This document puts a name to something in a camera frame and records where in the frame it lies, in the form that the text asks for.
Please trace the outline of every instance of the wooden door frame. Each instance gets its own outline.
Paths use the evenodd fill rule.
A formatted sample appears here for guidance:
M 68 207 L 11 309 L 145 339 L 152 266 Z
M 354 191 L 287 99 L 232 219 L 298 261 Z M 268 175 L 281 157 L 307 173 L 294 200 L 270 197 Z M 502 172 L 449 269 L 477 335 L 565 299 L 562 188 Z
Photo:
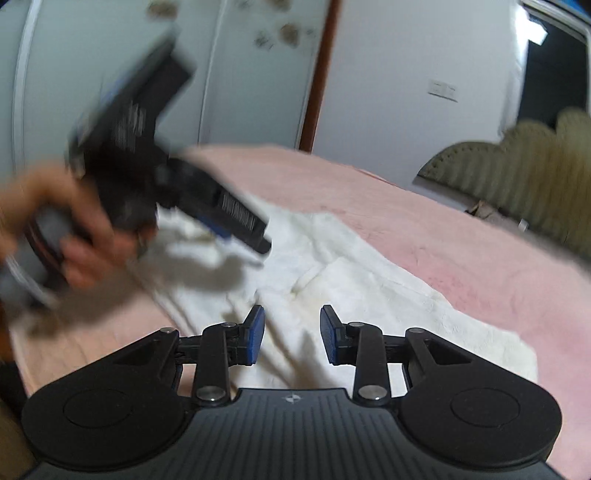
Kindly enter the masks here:
M 316 59 L 316 69 L 310 87 L 310 96 L 308 97 L 304 125 L 301 129 L 300 135 L 299 149 L 308 153 L 312 153 L 312 147 L 314 146 L 316 126 L 318 126 L 318 118 L 320 117 L 320 107 L 324 97 L 324 89 L 326 88 L 326 80 L 328 78 L 330 67 L 330 56 L 332 54 L 342 4 L 343 0 L 330 0 L 329 10 L 326 15 L 326 23 L 324 25 L 324 32 L 320 42 L 318 58 Z

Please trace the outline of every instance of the white towel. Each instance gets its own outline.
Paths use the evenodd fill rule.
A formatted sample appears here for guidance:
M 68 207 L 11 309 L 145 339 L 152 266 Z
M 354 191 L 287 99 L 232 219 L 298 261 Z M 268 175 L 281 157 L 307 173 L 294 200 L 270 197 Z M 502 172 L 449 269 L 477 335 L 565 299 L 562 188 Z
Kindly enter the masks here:
M 331 304 L 343 323 L 368 322 L 386 335 L 422 327 L 529 380 L 535 352 L 517 334 L 458 312 L 439 292 L 384 258 L 329 213 L 290 212 L 256 198 L 269 219 L 272 249 L 260 259 L 236 241 L 213 237 L 182 213 L 161 212 L 160 233 L 137 273 L 183 335 L 242 322 L 255 303 L 266 326 L 258 362 L 233 367 L 244 388 L 330 388 L 351 391 L 354 367 L 328 363 L 320 308 Z M 406 392 L 400 367 L 392 393 Z

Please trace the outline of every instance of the pink bedspread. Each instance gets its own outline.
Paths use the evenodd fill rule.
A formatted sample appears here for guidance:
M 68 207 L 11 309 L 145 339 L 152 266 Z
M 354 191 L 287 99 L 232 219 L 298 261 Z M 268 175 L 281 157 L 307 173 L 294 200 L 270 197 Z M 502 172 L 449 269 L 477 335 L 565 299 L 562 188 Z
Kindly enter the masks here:
M 239 190 L 292 210 L 333 212 L 458 310 L 518 332 L 535 348 L 540 384 L 563 411 L 551 465 L 573 480 L 591 477 L 587 274 L 478 219 L 351 167 L 274 147 L 199 153 Z M 11 326 L 29 392 L 171 322 L 124 275 L 98 292 L 69 299 L 59 318 L 43 321 L 42 327 L 25 321 Z

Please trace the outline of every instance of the barcode label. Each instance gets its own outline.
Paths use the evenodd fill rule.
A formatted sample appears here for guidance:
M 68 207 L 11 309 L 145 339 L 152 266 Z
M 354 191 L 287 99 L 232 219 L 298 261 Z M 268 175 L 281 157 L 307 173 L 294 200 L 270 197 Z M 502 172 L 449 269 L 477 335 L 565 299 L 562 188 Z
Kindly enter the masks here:
M 222 210 L 252 232 L 252 229 L 255 226 L 256 217 L 249 212 L 243 204 L 228 193 L 224 193 L 222 197 Z

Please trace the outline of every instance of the finger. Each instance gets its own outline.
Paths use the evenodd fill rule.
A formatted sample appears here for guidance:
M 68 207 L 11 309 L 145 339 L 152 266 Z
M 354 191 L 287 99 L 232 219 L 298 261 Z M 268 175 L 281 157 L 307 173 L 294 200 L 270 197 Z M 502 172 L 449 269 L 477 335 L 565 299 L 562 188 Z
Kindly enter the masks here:
M 77 237 L 67 237 L 60 242 L 64 259 L 79 269 L 100 279 L 115 269 L 107 258 L 84 240 Z
M 137 236 L 131 233 L 115 232 L 113 244 L 108 251 L 100 252 L 108 256 L 109 260 L 122 267 L 130 259 L 136 256 Z
M 82 271 L 76 265 L 64 263 L 62 270 L 67 282 L 74 288 L 87 290 L 92 288 L 97 282 L 96 278 L 89 273 Z
M 34 170 L 21 185 L 25 197 L 29 197 L 30 215 L 47 203 L 67 207 L 76 222 L 90 234 L 93 243 L 111 244 L 113 227 L 91 182 L 77 179 L 65 168 L 51 166 Z
M 156 234 L 158 233 L 158 225 L 148 225 L 141 228 L 138 232 L 138 236 L 144 241 L 149 242 L 152 240 Z
M 0 231 L 0 261 L 17 251 L 18 242 L 8 232 Z

